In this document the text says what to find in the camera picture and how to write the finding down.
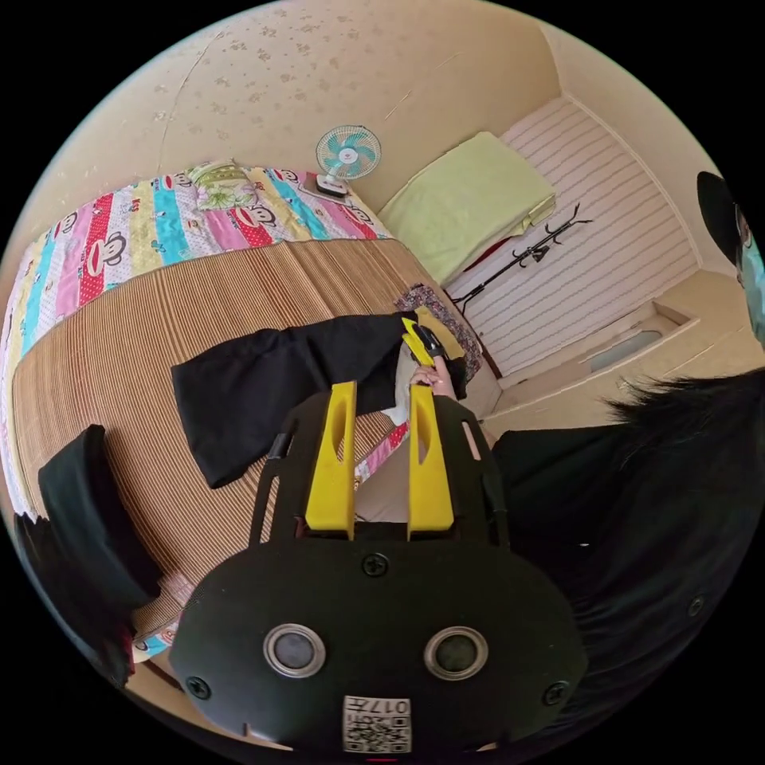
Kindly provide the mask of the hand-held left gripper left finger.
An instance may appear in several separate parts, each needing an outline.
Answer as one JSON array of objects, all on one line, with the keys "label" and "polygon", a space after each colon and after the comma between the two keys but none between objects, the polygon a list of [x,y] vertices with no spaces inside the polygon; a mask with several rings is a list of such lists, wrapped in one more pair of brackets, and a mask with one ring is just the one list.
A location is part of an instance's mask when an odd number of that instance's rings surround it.
[{"label": "hand-held left gripper left finger", "polygon": [[355,415],[356,383],[335,384],[320,431],[304,515],[311,532],[355,531]]}]

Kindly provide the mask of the person's right hand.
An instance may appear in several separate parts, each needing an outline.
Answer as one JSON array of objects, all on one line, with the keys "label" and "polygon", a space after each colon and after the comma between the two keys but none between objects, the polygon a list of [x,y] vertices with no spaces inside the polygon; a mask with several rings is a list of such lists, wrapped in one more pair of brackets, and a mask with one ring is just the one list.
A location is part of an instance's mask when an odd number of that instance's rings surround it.
[{"label": "person's right hand", "polygon": [[428,387],[434,396],[457,399],[448,367],[444,364],[442,357],[436,357],[433,366],[418,367],[410,380],[410,385]]}]

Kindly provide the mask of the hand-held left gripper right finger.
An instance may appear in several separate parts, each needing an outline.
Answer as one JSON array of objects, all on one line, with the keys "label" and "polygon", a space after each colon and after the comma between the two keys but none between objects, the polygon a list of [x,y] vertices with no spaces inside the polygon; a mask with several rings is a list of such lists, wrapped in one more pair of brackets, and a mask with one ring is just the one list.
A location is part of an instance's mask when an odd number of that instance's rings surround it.
[{"label": "hand-held left gripper right finger", "polygon": [[434,397],[429,387],[410,391],[409,532],[448,532],[453,506]]}]

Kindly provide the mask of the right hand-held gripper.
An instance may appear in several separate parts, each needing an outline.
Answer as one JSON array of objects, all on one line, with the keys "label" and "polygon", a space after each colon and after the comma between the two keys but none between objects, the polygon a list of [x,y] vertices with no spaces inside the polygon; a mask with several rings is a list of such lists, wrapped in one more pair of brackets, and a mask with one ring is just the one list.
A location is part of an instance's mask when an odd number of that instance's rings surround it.
[{"label": "right hand-held gripper", "polygon": [[419,366],[433,366],[436,358],[448,358],[445,347],[430,328],[407,317],[402,317],[402,325],[403,342]]}]

